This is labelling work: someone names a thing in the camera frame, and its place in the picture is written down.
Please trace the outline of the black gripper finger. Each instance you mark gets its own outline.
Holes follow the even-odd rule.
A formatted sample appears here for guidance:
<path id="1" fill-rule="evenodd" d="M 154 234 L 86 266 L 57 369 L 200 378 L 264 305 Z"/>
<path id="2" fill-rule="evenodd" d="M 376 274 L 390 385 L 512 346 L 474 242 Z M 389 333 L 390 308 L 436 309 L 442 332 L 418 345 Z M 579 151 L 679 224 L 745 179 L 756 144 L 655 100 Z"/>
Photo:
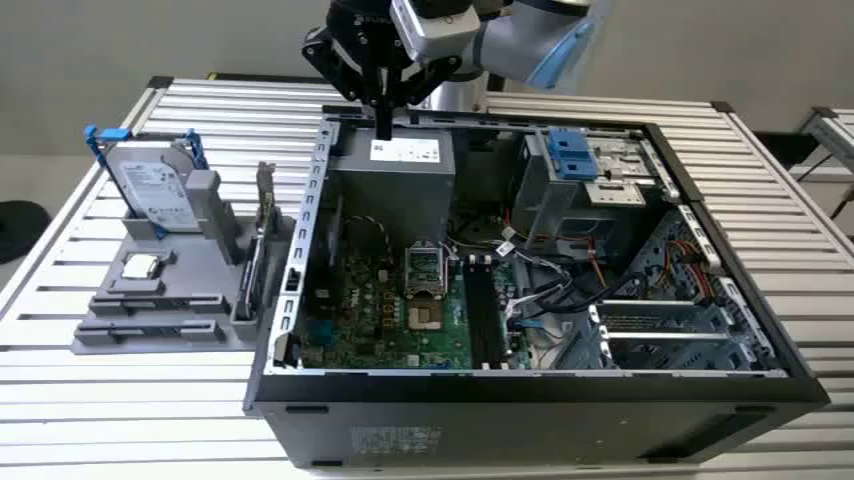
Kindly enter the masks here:
<path id="1" fill-rule="evenodd" d="M 341 96 L 358 100 L 373 112 L 374 138 L 384 138 L 384 103 L 381 100 L 378 70 L 366 63 L 356 71 L 333 46 L 333 37 L 326 28 L 313 28 L 305 34 L 301 54 Z"/>
<path id="2" fill-rule="evenodd" d="M 382 93 L 382 138 L 392 138 L 393 112 L 406 105 L 418 104 L 449 79 L 460 67 L 458 57 L 442 57 L 429 61 L 406 79 L 401 78 L 402 68 L 392 65 L 386 69 Z"/>

